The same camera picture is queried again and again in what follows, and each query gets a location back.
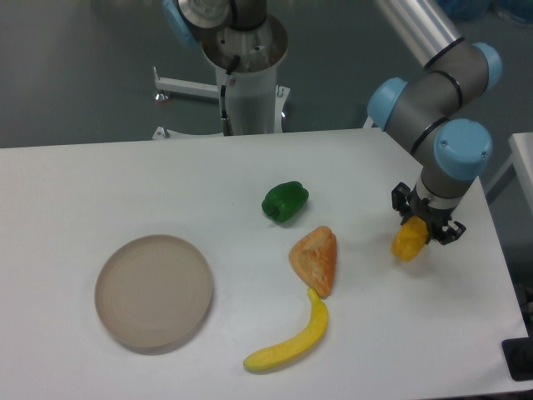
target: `beige plate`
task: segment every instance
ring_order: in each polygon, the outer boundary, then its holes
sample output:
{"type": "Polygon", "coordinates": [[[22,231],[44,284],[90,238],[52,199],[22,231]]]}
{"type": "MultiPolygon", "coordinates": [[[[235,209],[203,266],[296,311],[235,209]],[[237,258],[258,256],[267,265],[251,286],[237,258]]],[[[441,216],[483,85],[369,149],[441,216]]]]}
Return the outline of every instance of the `beige plate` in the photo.
{"type": "Polygon", "coordinates": [[[213,290],[206,259],[189,242],[166,235],[141,237],[106,262],[94,293],[98,316],[118,340],[158,348],[191,333],[213,290]]]}

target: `blue joint cap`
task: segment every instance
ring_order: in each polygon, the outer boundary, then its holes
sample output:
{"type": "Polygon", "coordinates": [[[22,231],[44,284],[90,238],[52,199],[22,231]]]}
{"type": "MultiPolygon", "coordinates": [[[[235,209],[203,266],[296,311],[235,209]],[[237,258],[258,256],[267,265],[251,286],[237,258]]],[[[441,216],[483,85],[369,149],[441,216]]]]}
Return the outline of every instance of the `blue joint cap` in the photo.
{"type": "Polygon", "coordinates": [[[192,36],[191,31],[185,21],[183,21],[182,15],[177,11],[176,5],[172,0],[163,0],[163,13],[167,18],[168,25],[170,25],[174,35],[176,35],[185,46],[192,48],[197,44],[197,41],[192,36]]]}
{"type": "Polygon", "coordinates": [[[489,90],[498,83],[503,73],[500,54],[486,43],[474,43],[472,46],[479,48],[486,58],[486,63],[489,66],[489,82],[486,84],[486,90],[489,90]]]}
{"type": "Polygon", "coordinates": [[[374,94],[372,94],[366,112],[382,131],[385,130],[386,123],[392,114],[396,101],[406,86],[406,81],[394,77],[384,82],[374,94]]]}
{"type": "Polygon", "coordinates": [[[447,175],[470,181],[485,170],[492,154],[492,139],[480,123],[456,119],[436,134],[433,151],[439,167],[447,175]]]}

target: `yellow object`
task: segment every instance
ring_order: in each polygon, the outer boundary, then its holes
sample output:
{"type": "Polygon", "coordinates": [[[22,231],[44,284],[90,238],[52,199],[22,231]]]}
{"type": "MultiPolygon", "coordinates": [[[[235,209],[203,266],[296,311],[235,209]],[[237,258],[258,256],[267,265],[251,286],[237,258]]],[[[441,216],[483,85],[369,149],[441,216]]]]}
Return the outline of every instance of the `yellow object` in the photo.
{"type": "Polygon", "coordinates": [[[309,350],[324,336],[328,317],[326,304],[311,287],[307,289],[307,295],[311,300],[311,318],[306,328],[285,342],[252,353],[244,360],[246,368],[251,371],[265,371],[278,367],[309,350]]]}
{"type": "Polygon", "coordinates": [[[430,233],[427,226],[417,216],[404,223],[392,241],[392,254],[402,261],[410,261],[422,250],[430,233]]]}

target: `bread slice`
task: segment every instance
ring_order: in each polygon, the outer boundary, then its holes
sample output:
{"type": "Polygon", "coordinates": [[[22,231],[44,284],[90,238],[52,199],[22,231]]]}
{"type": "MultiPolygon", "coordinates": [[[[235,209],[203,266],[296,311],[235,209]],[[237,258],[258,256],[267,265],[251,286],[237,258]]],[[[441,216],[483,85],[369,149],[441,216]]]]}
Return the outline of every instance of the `bread slice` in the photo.
{"type": "Polygon", "coordinates": [[[336,236],[328,227],[309,233],[289,253],[289,261],[298,276],[327,298],[333,289],[336,266],[336,236]]]}

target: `toy banana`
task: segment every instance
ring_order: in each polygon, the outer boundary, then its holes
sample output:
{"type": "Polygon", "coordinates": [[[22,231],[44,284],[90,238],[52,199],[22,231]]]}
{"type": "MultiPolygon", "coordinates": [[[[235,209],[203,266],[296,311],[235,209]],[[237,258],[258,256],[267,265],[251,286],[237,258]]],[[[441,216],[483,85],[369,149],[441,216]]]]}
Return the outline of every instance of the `toy banana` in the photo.
{"type": "Polygon", "coordinates": [[[311,300],[311,318],[306,328],[285,342],[252,353],[244,360],[246,368],[255,372],[279,367],[312,348],[324,336],[328,319],[326,304],[311,287],[307,289],[307,295],[311,300]]]}

